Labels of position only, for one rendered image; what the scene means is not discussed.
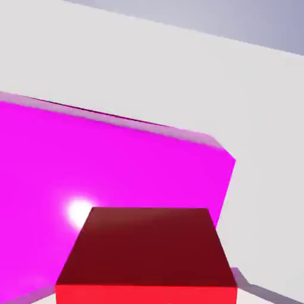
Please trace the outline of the small red cube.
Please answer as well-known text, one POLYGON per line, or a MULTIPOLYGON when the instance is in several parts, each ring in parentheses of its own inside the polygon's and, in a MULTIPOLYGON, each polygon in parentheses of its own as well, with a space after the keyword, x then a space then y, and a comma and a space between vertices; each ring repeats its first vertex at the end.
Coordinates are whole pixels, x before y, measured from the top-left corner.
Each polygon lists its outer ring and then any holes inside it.
POLYGON ((94 207, 55 284, 56 304, 236 304, 206 208, 94 207))

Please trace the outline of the large magenta box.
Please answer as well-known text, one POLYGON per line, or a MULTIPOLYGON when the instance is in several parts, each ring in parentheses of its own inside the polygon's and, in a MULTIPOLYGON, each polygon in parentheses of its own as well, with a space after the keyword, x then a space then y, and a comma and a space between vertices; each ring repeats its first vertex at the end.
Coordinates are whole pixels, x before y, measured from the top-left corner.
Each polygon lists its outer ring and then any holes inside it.
POLYGON ((0 92, 0 304, 55 281, 91 207, 204 207, 235 158, 206 134, 0 92))

